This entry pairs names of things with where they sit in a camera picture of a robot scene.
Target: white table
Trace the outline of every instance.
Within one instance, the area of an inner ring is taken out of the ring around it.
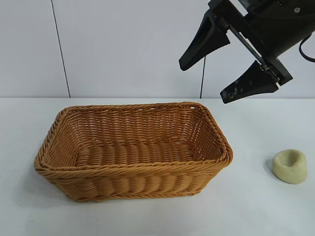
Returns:
[[[71,105],[186,99],[0,99],[1,236],[311,236],[315,227],[315,100],[194,100],[207,106],[234,160],[198,195],[171,199],[69,200],[33,169],[58,111]],[[295,148],[309,177],[278,180],[271,159]]]

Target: small bowl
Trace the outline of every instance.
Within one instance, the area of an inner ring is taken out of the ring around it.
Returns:
[[[274,174],[287,183],[302,183],[307,178],[306,158],[303,152],[288,149],[275,155],[272,162]]]

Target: wicker basket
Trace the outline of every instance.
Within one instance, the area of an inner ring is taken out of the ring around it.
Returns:
[[[75,106],[56,117],[36,171],[73,200],[194,195],[232,161],[198,103]]]

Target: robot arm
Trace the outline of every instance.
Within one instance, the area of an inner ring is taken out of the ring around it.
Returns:
[[[261,93],[273,93],[292,76],[278,56],[315,31],[314,0],[239,0],[243,16],[229,0],[211,0],[199,30],[179,60],[187,70],[216,49],[229,44],[228,30],[256,58],[250,68],[221,93],[224,103]]]

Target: screw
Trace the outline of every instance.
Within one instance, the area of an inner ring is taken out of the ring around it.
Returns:
[[[299,13],[301,11],[301,8],[299,8],[299,7],[296,7],[295,9],[294,9],[294,13]]]

